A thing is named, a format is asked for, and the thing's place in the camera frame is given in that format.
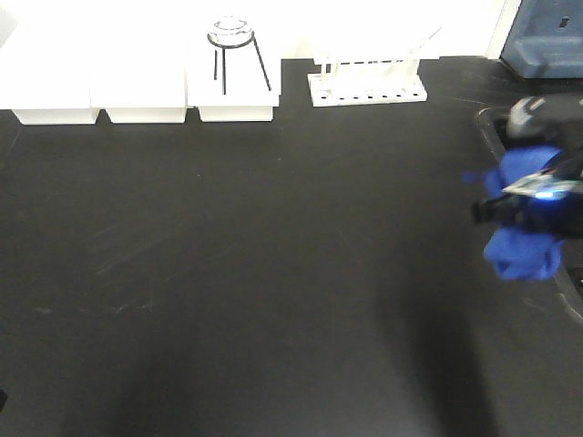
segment white box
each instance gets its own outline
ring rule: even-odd
[[[261,59],[254,44],[225,51],[226,94],[222,87],[222,51],[207,40],[204,27],[189,36],[187,82],[188,104],[199,109],[204,122],[272,121],[273,108],[280,104],[281,56],[267,32],[255,29]],[[215,49],[217,78],[215,79]]]
[[[112,123],[184,123],[185,107],[106,107]]]
[[[21,22],[0,49],[0,108],[12,109],[23,124],[95,123],[81,27]]]
[[[99,109],[13,109],[23,125],[93,125]]]
[[[183,123],[186,29],[179,9],[172,2],[105,4],[94,20],[92,105],[113,123]]]
[[[272,121],[273,107],[199,107],[201,121]]]

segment black countertop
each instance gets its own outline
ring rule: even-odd
[[[583,434],[583,327],[496,278],[462,183],[481,108],[580,81],[445,58],[427,102],[312,108],[315,70],[271,123],[0,112],[0,435]]]

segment gloved hand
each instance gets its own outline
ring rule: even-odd
[[[485,185],[493,198],[518,179],[542,169],[560,150],[551,146],[509,150],[498,168],[486,174]],[[484,257],[494,265],[501,279],[552,278],[561,263],[564,241],[548,233],[526,232],[516,226],[499,228],[484,249]]]

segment blue light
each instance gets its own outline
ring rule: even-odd
[[[558,200],[565,197],[564,191],[538,191],[535,194],[535,198],[540,198],[541,200]]]

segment blue nitrile glove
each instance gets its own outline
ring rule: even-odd
[[[498,168],[486,174],[486,189],[491,197],[504,194],[502,188],[543,168],[559,149],[551,146],[522,147],[509,150]],[[561,263],[564,241],[547,233],[526,232],[516,226],[499,228],[484,249],[484,257],[494,265],[501,279],[552,278]]]

